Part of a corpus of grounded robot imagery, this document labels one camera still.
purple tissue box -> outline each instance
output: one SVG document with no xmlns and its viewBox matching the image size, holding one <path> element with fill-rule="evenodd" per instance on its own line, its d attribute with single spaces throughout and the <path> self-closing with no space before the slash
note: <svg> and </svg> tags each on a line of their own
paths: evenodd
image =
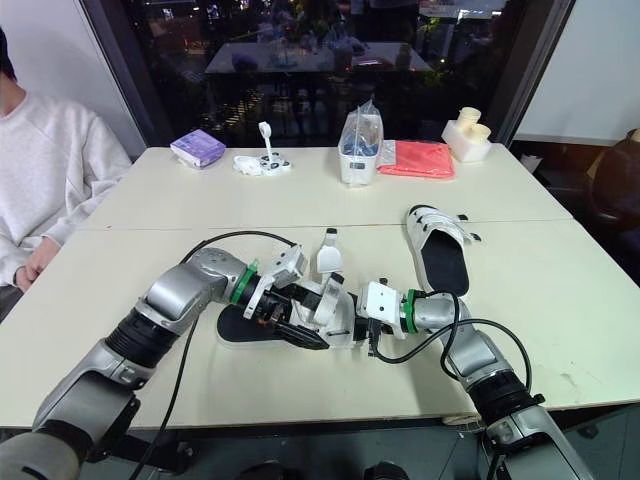
<svg viewBox="0 0 640 480">
<path fill-rule="evenodd" d="M 178 155 L 182 163 L 204 168 L 219 160 L 226 145 L 202 130 L 194 130 L 171 143 L 171 150 Z"/>
</svg>

green ring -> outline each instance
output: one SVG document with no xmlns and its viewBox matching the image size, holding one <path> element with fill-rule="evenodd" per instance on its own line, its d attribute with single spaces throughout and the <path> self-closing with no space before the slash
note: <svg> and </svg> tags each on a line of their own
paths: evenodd
<svg viewBox="0 0 640 480">
<path fill-rule="evenodd" d="M 251 277 L 253 277 L 253 275 L 257 271 L 258 271 L 258 267 L 255 262 L 253 262 L 251 265 L 247 267 L 244 274 L 242 275 L 242 278 L 238 282 L 238 286 L 233 291 L 233 295 L 231 295 L 231 303 L 233 305 L 238 303 L 238 300 L 240 300 L 240 296 L 242 295 L 242 292 L 244 292 L 244 289 L 246 288 L 247 283 L 249 283 L 249 280 L 251 280 Z"/>
<path fill-rule="evenodd" d="M 409 290 L 407 293 L 407 301 L 404 303 L 404 318 L 407 322 L 407 331 L 409 333 L 418 333 L 415 324 L 413 323 L 413 295 L 415 290 Z"/>
</svg>

white cup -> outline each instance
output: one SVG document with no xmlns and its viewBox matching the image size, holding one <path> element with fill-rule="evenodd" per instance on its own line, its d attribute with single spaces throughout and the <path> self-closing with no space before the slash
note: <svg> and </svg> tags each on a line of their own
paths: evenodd
<svg viewBox="0 0 640 480">
<path fill-rule="evenodd" d="M 480 112 L 480 110 L 478 110 L 477 108 L 464 107 L 460 110 L 460 115 L 458 115 L 456 124 L 462 130 L 466 130 L 472 125 L 478 123 L 478 120 L 480 120 L 480 115 L 482 115 L 482 112 Z"/>
<path fill-rule="evenodd" d="M 467 130 L 467 138 L 473 143 L 484 143 L 489 138 L 490 133 L 491 129 L 489 127 L 476 123 Z"/>
</svg>

white wall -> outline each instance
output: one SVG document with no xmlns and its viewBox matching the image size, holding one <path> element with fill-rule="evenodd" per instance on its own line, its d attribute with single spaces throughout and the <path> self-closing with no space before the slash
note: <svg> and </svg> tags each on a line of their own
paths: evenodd
<svg viewBox="0 0 640 480">
<path fill-rule="evenodd" d="M 98 113 L 131 156 L 144 141 L 77 0 L 0 0 L 0 24 L 18 83 Z"/>
<path fill-rule="evenodd" d="M 517 140 L 610 145 L 640 127 L 640 0 L 576 0 Z"/>
</svg>

white slipper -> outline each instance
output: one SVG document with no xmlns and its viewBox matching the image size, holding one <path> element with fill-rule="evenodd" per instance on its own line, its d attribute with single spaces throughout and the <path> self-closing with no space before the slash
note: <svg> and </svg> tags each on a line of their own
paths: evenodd
<svg viewBox="0 0 640 480">
<path fill-rule="evenodd" d="M 458 296 L 469 290 L 464 245 L 480 240 L 460 225 L 464 216 L 453 217 L 427 205 L 416 205 L 407 214 L 407 233 L 425 292 L 449 290 Z"/>
</svg>

